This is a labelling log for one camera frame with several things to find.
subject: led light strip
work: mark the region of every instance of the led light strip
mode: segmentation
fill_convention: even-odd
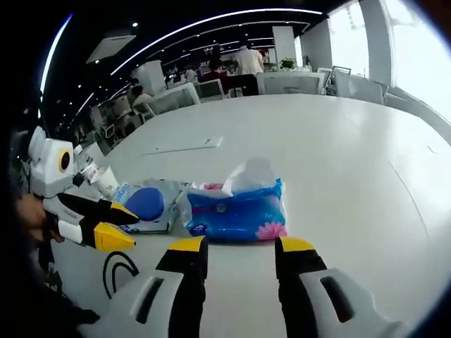
[[[224,54],[224,53],[230,53],[230,52],[232,52],[232,51],[239,51],[239,50],[240,50],[239,48],[236,48],[236,49],[229,49],[229,50],[227,50],[227,51],[222,51],[221,54]]]
[[[189,29],[191,27],[194,27],[194,26],[197,26],[197,25],[201,25],[202,23],[207,23],[207,22],[212,21],[212,20],[221,19],[221,18],[227,18],[228,16],[247,14],[247,13],[259,13],[259,12],[295,12],[295,13],[309,13],[309,14],[322,15],[322,12],[310,11],[310,10],[307,10],[307,9],[298,9],[298,8],[260,8],[260,9],[249,9],[249,10],[246,10],[246,11],[238,11],[238,12],[232,12],[232,13],[226,13],[226,14],[213,16],[211,18],[203,19],[203,20],[197,21],[195,23],[192,23],[190,25],[186,25],[186,26],[184,26],[182,28],[179,28],[178,30],[174,30],[173,32],[168,33],[168,34],[160,37],[159,39],[153,41],[152,43],[148,44],[146,47],[143,47],[139,51],[134,53],[130,58],[128,58],[127,60],[122,62],[119,65],[119,67],[117,67],[115,70],[113,70],[113,72],[111,72],[110,75],[114,75],[118,70],[120,70],[123,66],[125,66],[129,61],[134,59],[134,57],[136,57],[137,55],[141,54],[146,49],[154,46],[155,44],[158,44],[160,41],[163,41],[164,39],[166,39],[168,37],[171,37],[174,34],[182,32],[183,30],[187,30],[187,29]]]
[[[197,51],[198,49],[208,48],[208,47],[217,46],[217,45],[218,45],[218,44],[208,44],[208,45],[206,45],[206,46],[202,46],[202,47],[197,47],[197,48],[190,49],[190,51]]]
[[[77,116],[78,114],[80,114],[80,111],[82,111],[83,107],[87,104],[87,102],[92,98],[92,96],[94,95],[94,93],[91,93],[91,95],[89,95],[86,99],[86,101],[84,102],[84,104],[82,104],[82,106],[80,107],[80,109],[78,109],[78,112],[75,114],[75,116]]]
[[[181,58],[186,58],[186,57],[189,56],[189,55],[191,55],[191,53],[182,55],[180,58],[177,58],[177,59],[175,59],[175,60],[169,61],[169,62],[165,63],[164,65],[161,65],[161,67],[164,67],[165,65],[168,65],[169,63],[176,62],[177,60],[180,60]]]
[[[231,41],[231,42],[226,42],[225,44],[221,44],[221,46],[226,46],[228,44],[237,44],[239,41]]]
[[[272,40],[273,37],[257,37],[256,39],[249,39],[249,41],[259,41],[259,40]]]
[[[247,26],[247,25],[260,25],[260,24],[268,24],[268,23],[286,23],[286,21],[282,21],[282,20],[272,20],[272,21],[252,21],[249,23],[240,23],[240,24],[234,24],[234,25],[229,25],[229,26],[223,26],[223,27],[219,27],[219,28],[215,28],[214,30],[206,30],[202,33],[199,33],[200,35],[204,35],[204,34],[209,34],[212,32],[217,32],[219,30],[225,30],[227,28],[233,28],[233,27],[239,27],[241,26]],[[305,23],[302,21],[290,21],[290,23],[296,23],[296,24],[300,24],[300,25],[305,25],[305,27],[302,29],[302,32],[304,32],[308,27],[310,27],[309,23]],[[193,39],[197,37],[197,34],[195,35],[191,35],[190,37],[186,37],[184,39],[178,40],[176,42],[173,42],[172,44],[169,44],[168,46],[164,47],[164,50],[167,50],[173,46],[175,46],[176,44],[179,44],[181,42],[187,41],[189,39]],[[239,41],[232,41],[232,42],[228,42],[227,44],[233,44],[233,43],[238,43]],[[150,54],[148,57],[146,57],[147,60],[149,60],[152,56],[155,56],[157,54],[159,54],[161,51],[156,51],[155,53]]]
[[[273,44],[268,44],[266,46],[252,46],[252,48],[268,48],[268,47],[274,47]]]
[[[131,86],[132,84],[126,84],[124,87],[120,88],[116,93],[114,93],[113,95],[111,95],[111,97],[109,98],[109,100],[111,100],[112,98],[114,98],[117,94],[119,94],[121,91],[123,91],[125,88]]]
[[[58,44],[59,39],[61,38],[61,35],[63,34],[66,26],[68,25],[70,19],[72,18],[72,15],[73,14],[71,13],[69,15],[69,17],[66,19],[66,21],[61,26],[61,28],[59,29],[58,33],[56,34],[53,43],[51,44],[51,47],[50,47],[50,50],[49,50],[49,55],[47,55],[47,60],[45,61],[44,71],[42,72],[42,77],[41,77],[41,87],[40,87],[40,89],[41,89],[42,95],[44,95],[45,82],[47,80],[47,75],[49,74],[50,63],[51,63],[52,58],[54,57],[56,45]],[[41,112],[40,111],[37,112],[37,117],[38,118],[41,117]]]

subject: ceiling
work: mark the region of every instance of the ceiling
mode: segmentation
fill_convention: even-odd
[[[24,68],[24,71],[29,72],[28,78],[30,79],[26,88],[29,89],[29,92],[36,92],[36,88],[39,88],[47,52],[54,36],[70,13],[73,13],[73,16],[56,47],[44,90],[42,112],[46,123],[50,126],[72,120],[81,105],[93,92],[94,95],[85,106],[85,110],[90,105],[110,97],[125,85],[131,70],[146,60],[159,59],[162,64],[165,64],[189,53],[191,49],[213,44],[213,41],[219,44],[233,42],[244,34],[248,34],[249,39],[272,37],[271,27],[274,23],[252,25],[246,25],[246,23],[280,21],[277,25],[291,25],[295,35],[300,35],[307,25],[295,22],[308,23],[307,29],[310,29],[324,20],[326,16],[283,11],[246,13],[219,18],[164,39],[137,55],[117,73],[110,75],[134,53],[181,27],[216,15],[256,8],[302,8],[328,13],[344,2],[346,1],[230,0],[223,4],[215,3],[215,7],[212,7],[210,1],[189,1],[186,3],[187,6],[171,4],[170,6],[161,6],[161,9],[155,8],[154,1],[127,1],[117,7],[112,7],[110,2],[105,6],[96,4],[96,6],[89,7],[57,8],[51,18],[49,13],[45,12],[46,18],[48,18],[46,20],[42,20],[39,15],[43,8],[36,8],[36,11],[30,11],[31,14],[28,14],[24,20],[33,26],[30,27],[32,28],[30,30],[32,39],[28,39],[26,42],[26,50],[27,53],[34,56],[35,61],[32,62],[32,68]],[[138,23],[138,26],[133,27],[133,23]],[[103,58],[98,63],[87,64],[87,60],[101,40],[115,35],[115,33],[136,35],[136,38],[126,44],[116,55]],[[256,40],[254,43],[257,46],[267,45],[273,44],[273,40]],[[223,46],[225,49],[228,47],[230,49],[238,48],[236,44]],[[81,111],[79,116],[82,118],[83,115],[84,111]]]

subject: tissue pack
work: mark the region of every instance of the tissue pack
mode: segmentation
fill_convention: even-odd
[[[253,158],[223,184],[193,183],[185,197],[183,222],[192,236],[220,242],[286,236],[282,194],[282,180],[274,178],[269,161]]]
[[[169,232],[179,215],[177,200],[186,190],[187,182],[148,179],[136,184],[123,183],[112,202],[133,212],[140,221],[122,225],[132,233]]]

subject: black cable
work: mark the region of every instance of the black cable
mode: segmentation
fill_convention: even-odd
[[[132,268],[130,266],[128,266],[127,264],[124,264],[122,262],[118,262],[118,263],[114,264],[113,270],[111,271],[111,281],[113,283],[113,293],[114,294],[117,291],[117,289],[116,289],[116,269],[119,268],[120,266],[125,268],[133,277],[135,277],[137,275],[137,272],[132,270]]]
[[[138,270],[138,268],[136,267],[135,263],[133,263],[133,261],[131,260],[130,257],[128,257],[125,253],[120,252],[120,251],[113,251],[111,252],[105,259],[105,263],[104,263],[104,270],[102,272],[102,279],[104,282],[104,288],[105,288],[105,292],[106,295],[108,296],[109,299],[111,299],[111,294],[110,291],[108,290],[108,286],[106,285],[106,269],[108,268],[108,263],[109,261],[114,257],[114,256],[121,256],[122,258],[124,258],[129,264],[130,266],[127,266],[124,263],[115,263],[113,266],[113,270],[112,270],[112,280],[113,280],[113,291],[116,292],[116,269],[119,266],[122,266],[123,268],[127,269],[127,271],[134,277],[136,276],[138,273],[140,273],[140,271]]]

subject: white tissue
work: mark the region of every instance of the white tissue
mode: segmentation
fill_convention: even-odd
[[[276,185],[276,176],[267,158],[251,158],[240,164],[224,182],[222,192],[228,196]]]

